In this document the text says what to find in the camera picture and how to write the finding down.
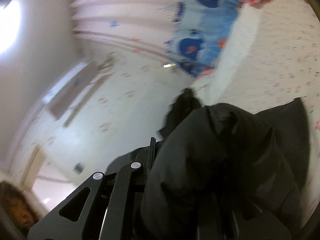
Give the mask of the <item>black puffer jacket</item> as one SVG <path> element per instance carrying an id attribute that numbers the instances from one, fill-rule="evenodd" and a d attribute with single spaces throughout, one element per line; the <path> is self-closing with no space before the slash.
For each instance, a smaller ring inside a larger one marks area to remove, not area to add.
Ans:
<path id="1" fill-rule="evenodd" d="M 309 122 L 301 98 L 252 114 L 176 98 L 129 221 L 129 239 L 297 239 Z"/>

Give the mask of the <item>blue whale pillow near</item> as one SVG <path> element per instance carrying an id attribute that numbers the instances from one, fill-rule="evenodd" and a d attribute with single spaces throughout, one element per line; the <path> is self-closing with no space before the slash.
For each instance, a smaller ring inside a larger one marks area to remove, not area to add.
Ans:
<path id="1" fill-rule="evenodd" d="M 194 27 L 179 23 L 172 38 L 164 42 L 170 61 L 192 77 L 213 69 L 237 16 L 236 10 L 208 9 Z"/>

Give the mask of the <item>blue whale pillow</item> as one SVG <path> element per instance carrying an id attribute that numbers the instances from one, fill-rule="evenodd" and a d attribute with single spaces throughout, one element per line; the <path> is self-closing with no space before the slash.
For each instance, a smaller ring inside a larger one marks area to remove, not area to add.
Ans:
<path id="1" fill-rule="evenodd" d="M 238 16 L 239 0 L 178 0 L 173 23 L 209 25 L 233 23 Z"/>
<path id="2" fill-rule="evenodd" d="M 237 16 L 236 10 L 208 9 L 194 27 L 179 23 L 172 38 L 164 42 L 170 61 L 192 77 L 213 69 Z"/>

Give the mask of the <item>pink patterned curtain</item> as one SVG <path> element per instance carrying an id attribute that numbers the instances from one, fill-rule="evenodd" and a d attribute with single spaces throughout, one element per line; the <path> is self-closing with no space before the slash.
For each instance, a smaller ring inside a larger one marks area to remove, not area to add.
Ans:
<path id="1" fill-rule="evenodd" d="M 181 0 L 70 0 L 75 37 L 166 59 Z"/>

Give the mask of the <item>white floral bed sheet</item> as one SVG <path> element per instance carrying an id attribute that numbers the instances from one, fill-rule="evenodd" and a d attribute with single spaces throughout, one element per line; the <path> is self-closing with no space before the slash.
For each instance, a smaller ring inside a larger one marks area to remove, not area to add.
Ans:
<path id="1" fill-rule="evenodd" d="M 319 20 L 309 3 L 245 5 L 219 64 L 193 89 L 205 105 L 226 102 L 251 113 L 303 100 L 311 157 L 300 205 L 308 220 L 319 204 Z"/>

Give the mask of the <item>blue whale pillow far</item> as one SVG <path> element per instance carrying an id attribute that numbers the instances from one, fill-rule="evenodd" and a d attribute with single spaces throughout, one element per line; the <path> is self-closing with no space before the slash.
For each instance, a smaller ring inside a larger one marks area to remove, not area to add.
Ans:
<path id="1" fill-rule="evenodd" d="M 178 0 L 173 23 L 209 25 L 233 23 L 238 16 L 239 0 Z"/>

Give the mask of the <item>wall mounted air conditioner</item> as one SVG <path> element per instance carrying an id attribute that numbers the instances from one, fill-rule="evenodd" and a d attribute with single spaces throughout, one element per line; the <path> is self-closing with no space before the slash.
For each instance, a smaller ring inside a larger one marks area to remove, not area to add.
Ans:
<path id="1" fill-rule="evenodd" d="M 72 68 L 42 98 L 48 112 L 57 121 L 71 110 L 63 124 L 68 127 L 93 94 L 111 77 L 116 61 L 115 54 L 109 53 L 101 64 L 91 60 Z"/>

